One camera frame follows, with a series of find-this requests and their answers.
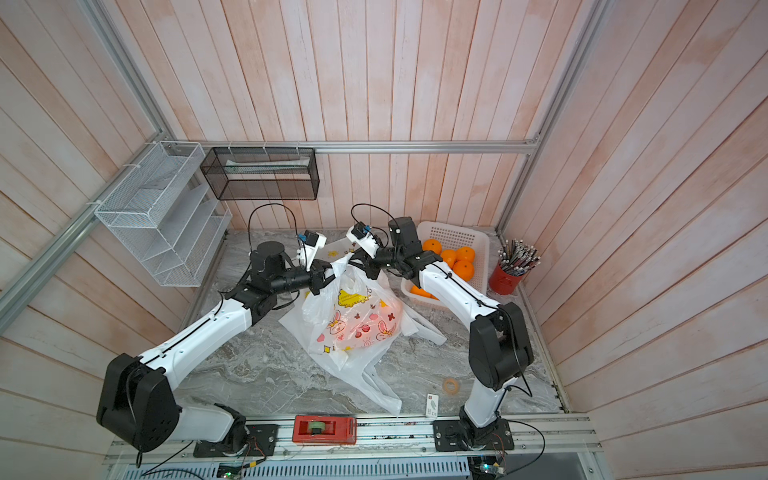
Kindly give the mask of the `small white card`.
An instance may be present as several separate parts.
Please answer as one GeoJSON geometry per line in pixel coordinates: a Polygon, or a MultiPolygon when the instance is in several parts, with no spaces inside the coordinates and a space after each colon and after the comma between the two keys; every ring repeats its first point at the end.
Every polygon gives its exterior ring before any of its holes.
{"type": "Polygon", "coordinates": [[[428,394],[426,397],[426,412],[427,418],[436,419],[439,414],[439,396],[436,394],[428,394]]]}

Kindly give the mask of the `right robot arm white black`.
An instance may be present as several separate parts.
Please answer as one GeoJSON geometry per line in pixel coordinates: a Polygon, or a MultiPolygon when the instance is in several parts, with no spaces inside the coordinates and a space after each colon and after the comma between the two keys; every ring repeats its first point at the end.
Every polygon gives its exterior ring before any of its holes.
{"type": "Polygon", "coordinates": [[[521,308],[488,298],[460,278],[440,255],[425,251],[411,218],[392,218],[388,230],[391,244],[382,246],[364,223],[349,228],[347,238],[358,245],[352,255],[358,267],[372,280],[383,269],[396,270],[434,295],[469,331],[468,361],[475,380],[459,418],[432,423],[435,449],[512,450],[509,422],[499,408],[506,392],[534,362],[521,308]]]}

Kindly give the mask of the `red tape dispenser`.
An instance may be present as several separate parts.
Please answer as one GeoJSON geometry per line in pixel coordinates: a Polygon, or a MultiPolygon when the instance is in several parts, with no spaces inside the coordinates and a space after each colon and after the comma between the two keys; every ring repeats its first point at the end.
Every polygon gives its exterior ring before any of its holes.
{"type": "Polygon", "coordinates": [[[295,417],[292,442],[315,445],[354,445],[357,420],[351,416],[298,415],[295,417]]]}

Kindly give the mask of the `orange mandarin middle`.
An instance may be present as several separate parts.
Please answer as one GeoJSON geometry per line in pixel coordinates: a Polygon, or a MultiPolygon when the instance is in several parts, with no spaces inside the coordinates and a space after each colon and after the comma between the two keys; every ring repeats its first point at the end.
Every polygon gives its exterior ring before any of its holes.
{"type": "Polygon", "coordinates": [[[466,282],[471,281],[475,275],[474,265],[467,260],[456,260],[452,270],[459,278],[466,282]]]}

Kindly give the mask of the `white plastic perforated basket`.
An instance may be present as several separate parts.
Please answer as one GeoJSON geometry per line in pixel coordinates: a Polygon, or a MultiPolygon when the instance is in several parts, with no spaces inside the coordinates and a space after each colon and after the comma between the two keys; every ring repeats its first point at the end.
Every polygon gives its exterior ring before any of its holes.
{"type": "Polygon", "coordinates": [[[452,270],[457,263],[471,264],[473,276],[465,280],[481,294],[487,293],[489,277],[490,238],[487,233],[468,227],[423,221],[417,234],[428,246],[440,245],[440,255],[448,259],[452,270]]]}

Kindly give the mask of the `red metal pencil bucket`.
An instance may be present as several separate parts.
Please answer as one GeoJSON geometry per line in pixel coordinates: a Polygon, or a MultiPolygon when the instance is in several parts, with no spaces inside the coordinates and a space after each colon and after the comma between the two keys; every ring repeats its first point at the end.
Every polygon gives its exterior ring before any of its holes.
{"type": "Polygon", "coordinates": [[[489,278],[488,286],[499,295],[511,295],[522,279],[522,276],[507,273],[497,264],[489,278]]]}

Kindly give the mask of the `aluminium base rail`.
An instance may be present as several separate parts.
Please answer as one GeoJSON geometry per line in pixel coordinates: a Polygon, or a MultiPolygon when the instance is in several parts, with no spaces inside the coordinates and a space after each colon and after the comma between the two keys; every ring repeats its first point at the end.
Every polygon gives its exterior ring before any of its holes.
{"type": "Polygon", "coordinates": [[[169,441],[141,460],[122,441],[103,462],[105,479],[609,479],[591,421],[583,414],[513,415],[476,447],[427,417],[357,421],[352,444],[293,440],[294,420],[252,419],[257,436],[238,456],[169,441]]]}

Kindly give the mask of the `orange mandarin back right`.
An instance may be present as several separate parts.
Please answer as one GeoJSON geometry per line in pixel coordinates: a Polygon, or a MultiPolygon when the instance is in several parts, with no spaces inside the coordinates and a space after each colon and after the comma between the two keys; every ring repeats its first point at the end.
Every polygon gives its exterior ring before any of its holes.
{"type": "Polygon", "coordinates": [[[443,250],[442,244],[438,240],[435,240],[435,239],[428,239],[428,240],[424,241],[423,242],[423,249],[425,251],[431,251],[431,252],[436,253],[438,255],[441,255],[442,254],[442,250],[443,250]]]}

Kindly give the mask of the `white printed plastic bag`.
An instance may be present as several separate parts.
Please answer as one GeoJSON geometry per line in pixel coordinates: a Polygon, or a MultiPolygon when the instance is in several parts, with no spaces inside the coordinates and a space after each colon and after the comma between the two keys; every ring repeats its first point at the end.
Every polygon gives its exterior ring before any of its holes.
{"type": "Polygon", "coordinates": [[[308,293],[302,320],[309,325],[312,353],[348,354],[395,338],[402,307],[379,281],[352,266],[350,254],[331,263],[334,279],[319,293],[308,293]]]}

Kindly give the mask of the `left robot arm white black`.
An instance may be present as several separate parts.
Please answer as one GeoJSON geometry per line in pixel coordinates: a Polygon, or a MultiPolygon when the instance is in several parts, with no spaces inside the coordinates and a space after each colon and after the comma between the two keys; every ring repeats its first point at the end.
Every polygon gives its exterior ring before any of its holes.
{"type": "Polygon", "coordinates": [[[280,242],[259,244],[218,306],[160,345],[138,356],[114,358],[106,369],[97,423],[140,453],[178,440],[208,442],[227,456],[240,454],[249,436],[243,415],[222,404],[183,407],[174,391],[219,347],[275,310],[280,295],[317,294],[334,280],[330,263],[316,257],[325,236],[306,231],[298,240],[295,259],[280,242]]]}

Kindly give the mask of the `orange mandarin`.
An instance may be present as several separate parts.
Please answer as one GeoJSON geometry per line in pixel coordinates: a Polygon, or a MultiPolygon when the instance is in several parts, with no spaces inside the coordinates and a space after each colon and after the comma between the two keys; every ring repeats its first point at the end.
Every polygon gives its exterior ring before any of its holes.
{"type": "Polygon", "coordinates": [[[425,251],[431,251],[431,252],[436,253],[438,255],[441,255],[442,254],[442,250],[443,250],[442,244],[438,240],[435,240],[435,239],[428,239],[428,240],[424,241],[423,242],[423,249],[425,251]]]}
{"type": "Polygon", "coordinates": [[[431,298],[432,297],[432,295],[430,293],[428,293],[426,290],[424,290],[422,288],[419,288],[419,287],[417,287],[415,285],[413,285],[411,287],[410,292],[412,294],[414,294],[414,295],[418,295],[418,296],[422,296],[422,297],[427,297],[427,298],[431,298]]]}
{"type": "Polygon", "coordinates": [[[442,260],[450,267],[453,268],[457,260],[457,252],[451,249],[444,249],[441,252],[442,260]]]}
{"type": "Polygon", "coordinates": [[[466,282],[471,281],[475,275],[474,265],[467,260],[456,260],[452,270],[459,278],[466,282]]]}

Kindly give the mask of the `orange mandarin left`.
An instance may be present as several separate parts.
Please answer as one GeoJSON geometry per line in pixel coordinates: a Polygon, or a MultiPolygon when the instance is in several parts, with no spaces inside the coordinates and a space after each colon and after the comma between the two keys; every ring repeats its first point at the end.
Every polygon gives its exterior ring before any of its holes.
{"type": "Polygon", "coordinates": [[[427,298],[431,298],[432,297],[432,295],[430,293],[428,293],[426,290],[424,290],[422,288],[419,288],[419,287],[417,287],[415,285],[413,285],[411,287],[410,292],[412,294],[414,294],[414,295],[418,295],[418,296],[422,296],[422,297],[427,297],[427,298]]]}

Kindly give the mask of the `orange mandarin centre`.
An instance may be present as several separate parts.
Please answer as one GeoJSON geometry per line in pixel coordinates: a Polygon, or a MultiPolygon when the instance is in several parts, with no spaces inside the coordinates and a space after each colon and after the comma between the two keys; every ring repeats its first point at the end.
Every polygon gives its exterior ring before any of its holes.
{"type": "Polygon", "coordinates": [[[444,249],[441,252],[442,260],[450,267],[453,268],[457,260],[457,252],[451,249],[444,249]]]}

